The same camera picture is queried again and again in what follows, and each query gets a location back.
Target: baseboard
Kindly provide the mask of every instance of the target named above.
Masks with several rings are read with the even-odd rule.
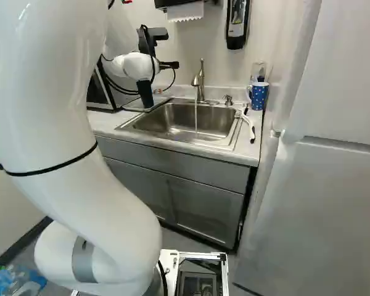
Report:
[[[0,265],[9,264],[25,247],[30,245],[51,222],[52,219],[50,219],[50,217],[42,219],[0,256]]]

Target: sink basin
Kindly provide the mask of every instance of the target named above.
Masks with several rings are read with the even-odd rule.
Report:
[[[236,109],[217,105],[197,105],[197,130],[195,128],[194,102],[174,100],[151,113],[144,113],[120,126],[121,129],[211,147],[227,146],[232,150],[232,140],[238,135]]]

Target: running water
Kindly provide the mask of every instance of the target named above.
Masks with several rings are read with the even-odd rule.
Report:
[[[197,100],[195,100],[195,138],[197,138]]]

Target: black strap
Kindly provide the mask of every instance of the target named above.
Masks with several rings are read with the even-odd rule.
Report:
[[[1,163],[0,163],[0,170],[5,171],[7,173],[7,175],[10,175],[10,176],[13,176],[13,177],[27,177],[27,176],[41,175],[41,174],[49,173],[50,171],[56,171],[60,168],[67,167],[68,165],[71,165],[71,164],[81,160],[82,158],[87,157],[90,153],[93,152],[94,149],[96,149],[96,147],[97,147],[97,141],[96,141],[96,143],[94,143],[92,148],[90,148],[85,153],[82,153],[81,155],[79,155],[79,156],[77,156],[73,159],[67,160],[66,162],[60,163],[58,165],[51,166],[50,168],[43,168],[42,170],[28,171],[26,173],[13,173],[11,171],[6,171]]]

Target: gray countertop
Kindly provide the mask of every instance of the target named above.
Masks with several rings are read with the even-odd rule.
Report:
[[[138,143],[142,145],[168,149],[172,151],[198,155],[201,157],[208,157],[225,162],[237,163],[240,165],[247,165],[250,167],[257,167],[260,156],[260,140],[261,140],[261,124],[262,112],[249,110],[247,116],[253,121],[255,126],[256,140],[253,144],[249,141],[249,126],[243,120],[241,121],[241,128],[236,146],[233,151],[222,150],[211,147],[204,147],[185,142],[178,142],[172,140],[161,141],[153,136],[146,136],[134,131],[125,129],[115,129],[118,126],[126,123],[132,118],[138,116],[140,112],[131,112],[121,110],[117,113],[105,113],[98,111],[88,111],[88,118],[94,134],[112,139],[119,139]]]

